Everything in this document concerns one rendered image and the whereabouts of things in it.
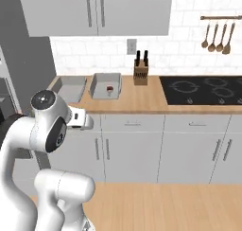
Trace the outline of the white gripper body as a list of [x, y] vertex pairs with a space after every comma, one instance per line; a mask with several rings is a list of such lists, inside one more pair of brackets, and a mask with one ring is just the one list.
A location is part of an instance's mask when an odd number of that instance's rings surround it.
[[84, 124], [81, 126], [84, 130], [91, 130], [94, 127], [94, 120], [90, 115], [85, 116]]

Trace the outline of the grey drawer front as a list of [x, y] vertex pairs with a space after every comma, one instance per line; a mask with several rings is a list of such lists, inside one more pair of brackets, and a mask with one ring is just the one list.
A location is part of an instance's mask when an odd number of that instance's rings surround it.
[[[229, 115], [166, 115], [164, 130], [171, 133], [224, 133], [229, 119]], [[189, 122], [207, 126], [192, 127]]]
[[[125, 123], [141, 123], [141, 126], [125, 126]], [[101, 116], [104, 132], [161, 132], [164, 115], [111, 115]]]
[[101, 121], [99, 114], [90, 114], [90, 118], [93, 120], [93, 126], [91, 131], [100, 132], [101, 131]]
[[242, 133], [242, 115], [232, 115], [230, 125], [230, 133]]

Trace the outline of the grey base cupboard door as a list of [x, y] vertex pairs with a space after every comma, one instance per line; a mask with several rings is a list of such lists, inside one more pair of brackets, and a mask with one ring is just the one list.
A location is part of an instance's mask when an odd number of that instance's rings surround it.
[[[233, 143], [226, 161], [223, 161], [223, 156], [230, 139], [233, 140]], [[226, 134], [216, 160], [210, 183], [242, 185], [242, 133]]]
[[[99, 160], [96, 160], [95, 139], [98, 140]], [[105, 181], [102, 140], [100, 133], [68, 130], [62, 145], [49, 154], [52, 169], [86, 174], [97, 182]]]
[[164, 133], [158, 182], [208, 184], [216, 142], [222, 143], [223, 137], [223, 133]]
[[[107, 138], [110, 160], [106, 153]], [[106, 181], [156, 183], [161, 143], [161, 133], [104, 133]]]

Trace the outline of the wooden knife block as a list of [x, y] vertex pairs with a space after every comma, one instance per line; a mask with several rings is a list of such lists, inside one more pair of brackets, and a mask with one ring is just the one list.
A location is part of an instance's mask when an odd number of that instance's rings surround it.
[[148, 66], [143, 60], [134, 63], [133, 82], [135, 85], [147, 85]]

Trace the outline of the dark grey tall cabinet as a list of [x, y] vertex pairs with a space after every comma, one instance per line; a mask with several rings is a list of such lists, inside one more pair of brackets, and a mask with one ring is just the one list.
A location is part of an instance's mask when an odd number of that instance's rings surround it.
[[0, 0], [0, 46], [20, 109], [56, 77], [48, 37], [29, 37], [20, 0]]

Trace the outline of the steel built-in appliance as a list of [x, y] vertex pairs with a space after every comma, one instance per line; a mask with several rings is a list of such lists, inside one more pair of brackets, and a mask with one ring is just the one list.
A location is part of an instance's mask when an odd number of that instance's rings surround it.
[[5, 61], [5, 57], [4, 57], [3, 50], [1, 48], [1, 46], [0, 46], [0, 78], [5, 79], [13, 108], [14, 108], [16, 113], [20, 114], [22, 112], [22, 110], [21, 110], [19, 100], [18, 100], [16, 92], [15, 92], [15, 89], [14, 89], [13, 84], [12, 84], [12, 80], [11, 80], [11, 77], [10, 77], [10, 74], [9, 74], [8, 66], [7, 66], [7, 63]]

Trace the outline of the black hob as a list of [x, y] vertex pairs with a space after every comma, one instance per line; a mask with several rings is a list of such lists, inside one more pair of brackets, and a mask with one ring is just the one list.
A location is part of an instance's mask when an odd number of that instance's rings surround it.
[[160, 76], [168, 105], [241, 105], [242, 77]]

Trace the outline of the wooden spoon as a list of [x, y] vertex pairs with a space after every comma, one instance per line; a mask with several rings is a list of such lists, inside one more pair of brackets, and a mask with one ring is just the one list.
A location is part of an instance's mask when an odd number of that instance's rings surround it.
[[206, 48], [206, 47], [208, 46], [207, 38], [208, 38], [208, 34], [209, 34], [209, 29], [210, 29], [210, 25], [208, 24], [208, 26], [207, 26], [207, 28], [206, 28], [205, 39], [204, 39], [204, 41], [201, 43], [201, 47], [202, 47], [202, 48]]
[[216, 40], [217, 31], [218, 31], [218, 23], [216, 23], [216, 25], [215, 25], [215, 30], [214, 30], [214, 36], [213, 36], [212, 43], [208, 46], [208, 51], [209, 52], [214, 52], [215, 49], [216, 49], [215, 40]]
[[223, 50], [223, 39], [224, 39], [224, 36], [225, 36], [226, 29], [227, 29], [227, 24], [224, 24], [223, 29], [222, 29], [222, 35], [221, 35], [220, 43], [216, 46], [217, 52], [221, 52]]

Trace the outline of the wooden spatula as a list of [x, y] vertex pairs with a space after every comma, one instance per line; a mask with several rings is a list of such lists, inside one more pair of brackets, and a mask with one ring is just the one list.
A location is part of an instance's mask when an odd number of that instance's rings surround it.
[[231, 52], [231, 39], [232, 39], [232, 36], [233, 36], [234, 28], [235, 28], [235, 23], [232, 23], [229, 40], [222, 50], [222, 53], [224, 55], [228, 55]]

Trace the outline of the grey wall outlet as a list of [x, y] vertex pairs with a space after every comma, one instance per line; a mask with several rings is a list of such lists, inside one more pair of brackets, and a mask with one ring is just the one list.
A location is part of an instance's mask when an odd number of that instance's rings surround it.
[[136, 39], [127, 39], [127, 54], [135, 55], [136, 54]]

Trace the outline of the grey wall cupboard door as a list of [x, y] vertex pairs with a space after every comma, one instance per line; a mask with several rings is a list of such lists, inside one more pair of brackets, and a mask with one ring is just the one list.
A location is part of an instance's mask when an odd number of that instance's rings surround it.
[[100, 36], [165, 36], [172, 0], [104, 0], [105, 26], [100, 0], [96, 0]]
[[95, 0], [90, 1], [92, 27], [86, 0], [21, 0], [29, 36], [96, 36]]

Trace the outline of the wooden utensil rail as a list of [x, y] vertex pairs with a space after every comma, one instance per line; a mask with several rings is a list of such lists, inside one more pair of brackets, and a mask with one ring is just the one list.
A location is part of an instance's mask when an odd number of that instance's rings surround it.
[[200, 20], [242, 20], [242, 15], [200, 16]]

